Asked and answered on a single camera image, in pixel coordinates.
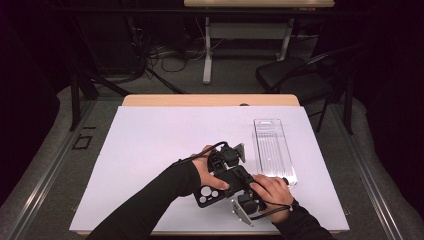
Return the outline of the black metal stand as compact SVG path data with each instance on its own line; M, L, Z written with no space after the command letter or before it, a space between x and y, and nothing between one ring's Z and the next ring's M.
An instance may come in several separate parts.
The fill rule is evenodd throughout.
M88 100L96 100L99 93L94 84L99 83L108 89L118 93L120 96L127 96L129 92L116 84L106 80L98 74L88 70L84 67L77 67L71 77L71 104L72 104L72 124L71 131L74 131L81 121L81 108L80 108L80 93Z

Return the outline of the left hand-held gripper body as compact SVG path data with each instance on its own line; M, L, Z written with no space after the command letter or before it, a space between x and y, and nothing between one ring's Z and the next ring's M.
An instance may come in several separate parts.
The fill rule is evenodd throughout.
M208 171L213 174L220 174L237 166L240 162L245 163L244 144L240 143L235 147L230 147L227 143L219 150L213 150L208 156Z

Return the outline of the person's left hand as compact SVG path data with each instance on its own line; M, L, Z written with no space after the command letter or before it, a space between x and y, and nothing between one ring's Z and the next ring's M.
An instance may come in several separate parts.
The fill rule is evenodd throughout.
M208 162L208 156L210 155L211 152L212 152L212 146L206 145L202 149L202 154L193 155L192 163L194 164L194 166L196 167L198 171L202 186L210 186L218 190L226 190L229 188L229 184L211 175L208 171L207 162Z

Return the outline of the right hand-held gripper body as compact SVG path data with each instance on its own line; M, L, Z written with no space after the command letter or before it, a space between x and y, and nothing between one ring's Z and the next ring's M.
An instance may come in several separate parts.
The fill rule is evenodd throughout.
M232 213L237 218L253 227L253 220L257 220L258 216L253 217L253 214L266 209L266 204L259 197L255 197L251 193L244 193L231 199Z

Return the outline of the black horizontal bar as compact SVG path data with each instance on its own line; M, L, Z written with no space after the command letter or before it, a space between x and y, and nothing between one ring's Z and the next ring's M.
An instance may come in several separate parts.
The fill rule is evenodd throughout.
M369 17L370 11L301 11L301 10L281 10L281 9L92 9L92 8L48 8L52 14L61 15L169 15L169 16L248 16L256 17L293 17L293 18L357 18Z

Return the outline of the black folding chair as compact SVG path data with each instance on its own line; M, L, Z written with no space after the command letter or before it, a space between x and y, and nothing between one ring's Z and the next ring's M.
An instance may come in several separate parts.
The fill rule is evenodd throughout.
M323 100L323 108L318 111L319 132L328 105L345 96L347 78L353 78L363 55L364 46L354 44L309 60L296 57L269 63L258 67L255 77L266 93L293 94L301 106Z

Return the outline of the black metal post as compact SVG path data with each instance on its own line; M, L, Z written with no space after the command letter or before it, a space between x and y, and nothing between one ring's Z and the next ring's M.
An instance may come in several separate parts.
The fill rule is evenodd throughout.
M352 135L352 105L353 105L353 85L354 80L351 76L347 78L344 101L343 125L347 132Z

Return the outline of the person's right hand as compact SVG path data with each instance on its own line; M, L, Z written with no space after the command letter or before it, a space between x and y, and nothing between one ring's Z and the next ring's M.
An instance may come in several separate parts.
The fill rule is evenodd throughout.
M275 224L285 221L290 212L288 209L279 210L279 208L291 205L294 200L286 183L281 178L261 174L254 175L253 179L250 187L266 204L266 209L261 211L261 214Z

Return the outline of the clear plastic box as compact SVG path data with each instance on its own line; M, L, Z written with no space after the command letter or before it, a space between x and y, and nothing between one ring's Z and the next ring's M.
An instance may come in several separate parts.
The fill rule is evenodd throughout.
M255 119L254 143L257 172L268 177L285 177L289 181L289 187L295 186L298 179L281 120Z

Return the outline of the white-legged desk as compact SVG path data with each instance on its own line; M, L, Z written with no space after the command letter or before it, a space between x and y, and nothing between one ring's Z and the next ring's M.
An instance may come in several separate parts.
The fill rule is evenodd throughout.
M184 0L186 7L195 9L210 8L247 8L248 10L262 10L265 8L282 9L316 9L331 8L334 0ZM279 39L282 41L280 52L276 54L277 60L286 56L290 36L293 29L293 18L288 18L283 23L215 23L210 18L205 18L204 52L205 65L203 83L211 83L212 74L212 47L211 40L218 39Z

